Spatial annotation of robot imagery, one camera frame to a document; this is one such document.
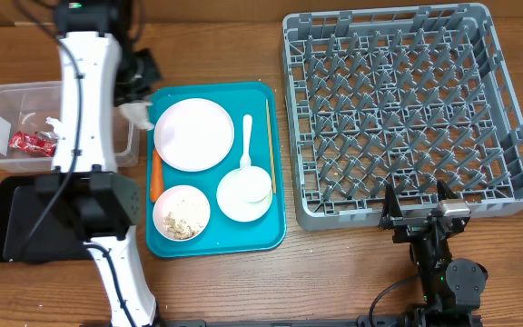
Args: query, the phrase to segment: white bowl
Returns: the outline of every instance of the white bowl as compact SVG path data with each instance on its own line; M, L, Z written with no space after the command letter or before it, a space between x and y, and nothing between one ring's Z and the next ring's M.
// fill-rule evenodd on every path
M184 172L218 164L232 149L233 121L225 109L206 99L170 106L154 127L154 147L163 161Z
M243 200L239 180L240 169L228 172L217 187L217 204L228 218L236 222L248 223L260 219L270 209L273 193L271 184L268 192L257 202Z
M175 218L184 219L188 225L197 230L193 236L186 239L175 237L175 233L165 223L165 217L170 213L174 216L175 212L177 215L184 215ZM189 241L197 237L207 227L210 216L211 206L205 194L189 185L174 186L166 190L153 208L153 223L156 230L165 238L176 242Z

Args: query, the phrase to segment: wood grain tabletop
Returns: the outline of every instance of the wood grain tabletop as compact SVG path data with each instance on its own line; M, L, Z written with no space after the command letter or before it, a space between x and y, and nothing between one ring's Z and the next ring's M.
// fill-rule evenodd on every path
M495 19L499 41L523 113L523 18ZM281 24L148 25L161 68L159 86L258 81L276 93L288 233L275 250L161 260L144 241L144 274L167 319L209 322L356 318L390 284L413 274L408 245L377 228L305 232L295 219L287 116L281 88ZM54 44L32 28L0 28L0 84L60 79ZM134 168L121 173L145 186L146 144ZM0 182L8 173L0 170ZM455 257L489 271L480 313L487 326L523 326L523 212L472 220L449 241ZM384 298L377 313L399 313L421 302L415 282ZM108 321L110 309L92 263L31 266L0 263L0 327L68 327Z

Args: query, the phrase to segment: wooden surface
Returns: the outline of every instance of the wooden surface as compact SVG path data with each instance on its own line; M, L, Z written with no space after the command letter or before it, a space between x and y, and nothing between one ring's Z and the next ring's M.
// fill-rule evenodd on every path
M523 18L496 20L523 113ZM163 85L261 79L282 99L281 25L150 25L142 40L161 67ZM58 80L54 44L33 29L0 28L0 84ZM408 245L377 228L304 232L292 204L286 111L277 103L288 234L274 251L159 260L139 230L146 280L170 319L239 321L354 318L384 288L415 272ZM146 147L138 166L122 170L145 186ZM7 173L0 171L0 181ZM482 309L487 326L523 326L523 213L474 220L450 241L456 257L489 270ZM381 301L377 313L420 302L413 283ZM108 320L98 272L89 262L29 266L0 263L0 327L67 327Z
M170 22L280 22L291 13L453 4L454 0L143 0L150 23ZM47 0L53 4L56 0ZM494 16L523 17L523 1L482 0ZM36 16L51 21L47 9L22 0ZM27 22L13 0L0 0L0 12L13 22Z

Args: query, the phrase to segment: red wrapper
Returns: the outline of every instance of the red wrapper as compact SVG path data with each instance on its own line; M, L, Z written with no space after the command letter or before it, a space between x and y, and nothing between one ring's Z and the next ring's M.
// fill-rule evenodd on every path
M27 154L41 154L47 157L54 156L55 142L44 141L39 137L23 132L15 133L9 141L9 147L20 149Z

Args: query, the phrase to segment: blue tray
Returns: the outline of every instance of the blue tray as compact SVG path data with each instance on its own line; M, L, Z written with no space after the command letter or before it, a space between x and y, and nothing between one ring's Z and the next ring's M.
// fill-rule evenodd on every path
M165 190L183 184L197 187L209 199L211 219L205 230L193 240L169 241L160 235L154 226L154 204L147 195L146 244L154 254L163 258L270 250L277 247L286 234L286 212L281 176L280 140L273 92L266 84L259 82L166 87L153 95L149 119L156 124L168 107L189 98L214 101L227 111L235 128L233 146L220 163L203 172L186 173L163 163ZM242 123L245 114L253 117L250 146L252 164L260 166L271 174L266 100L270 104L271 143L277 192L273 196L270 210L262 218L251 223L237 223L225 216L219 209L215 197L217 185L224 175L239 167L243 148ZM146 193L148 194L153 169L153 131L147 134L147 144Z

